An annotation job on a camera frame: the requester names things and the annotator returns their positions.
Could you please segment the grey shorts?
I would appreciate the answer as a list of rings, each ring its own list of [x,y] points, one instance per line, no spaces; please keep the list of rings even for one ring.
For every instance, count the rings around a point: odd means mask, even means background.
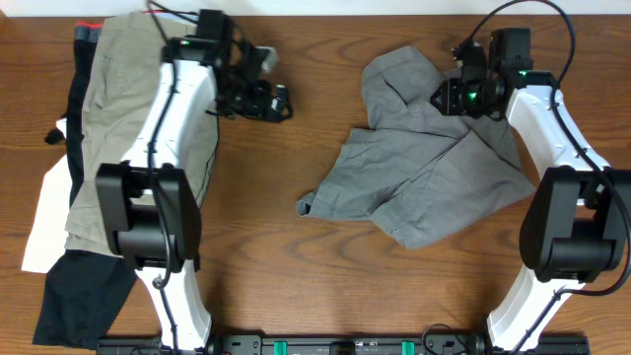
[[[446,76],[417,48],[375,58],[362,73],[368,125],[354,128],[301,217],[371,221],[420,249],[535,191],[506,121],[444,116],[430,103]]]

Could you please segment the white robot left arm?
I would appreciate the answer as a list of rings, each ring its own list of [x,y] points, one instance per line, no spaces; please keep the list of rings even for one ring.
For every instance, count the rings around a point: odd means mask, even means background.
[[[160,84],[145,123],[117,164],[101,164],[96,190],[110,251],[145,283],[162,325],[157,339],[107,339],[100,354],[218,354],[201,300],[201,214],[185,175],[195,131],[209,115],[280,123],[290,92],[261,74],[278,61],[220,10],[202,9],[195,32],[165,36]]]

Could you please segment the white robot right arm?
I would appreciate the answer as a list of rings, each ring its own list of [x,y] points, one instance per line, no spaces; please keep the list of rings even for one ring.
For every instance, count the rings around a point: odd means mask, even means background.
[[[507,120],[524,141],[540,182],[520,230],[522,268],[472,341],[471,354],[586,354],[586,339],[543,330],[573,295],[603,272],[630,264],[630,173],[594,151],[566,109],[560,80],[536,71],[530,31],[506,28],[487,49],[468,37],[452,50],[460,70],[431,96],[443,115]]]

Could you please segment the khaki beige shorts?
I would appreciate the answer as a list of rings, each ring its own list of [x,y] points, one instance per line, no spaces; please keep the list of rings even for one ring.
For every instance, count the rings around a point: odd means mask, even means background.
[[[95,178],[141,131],[158,91],[164,41],[148,14],[106,19],[82,106],[84,181],[71,204],[65,247],[109,255]]]

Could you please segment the white garment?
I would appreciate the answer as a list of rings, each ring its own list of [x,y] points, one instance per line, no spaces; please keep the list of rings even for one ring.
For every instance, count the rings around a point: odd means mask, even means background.
[[[72,178],[64,154],[43,177],[22,262],[23,271],[45,274],[64,254],[71,187]]]

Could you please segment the black garment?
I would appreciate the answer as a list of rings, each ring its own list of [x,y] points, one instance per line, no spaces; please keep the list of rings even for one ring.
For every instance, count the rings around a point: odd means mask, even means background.
[[[91,78],[101,24],[80,22],[74,30],[75,73],[63,116],[73,202],[84,181],[82,106]],[[34,345],[94,350],[124,305],[136,277],[116,257],[67,249],[46,273]]]

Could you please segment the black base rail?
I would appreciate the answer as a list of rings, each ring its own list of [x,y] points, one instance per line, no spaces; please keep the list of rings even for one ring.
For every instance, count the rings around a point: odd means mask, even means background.
[[[285,337],[259,335],[230,335],[213,339],[205,348],[183,350],[178,354],[208,355],[421,355],[421,354],[510,354],[493,348],[480,333],[448,334],[445,331],[429,333],[424,337],[382,338],[325,338]],[[97,345],[99,355],[158,355],[173,354],[159,337],[141,339],[102,339]],[[542,336],[538,345],[516,354],[528,355],[589,355],[592,354],[584,336]]]

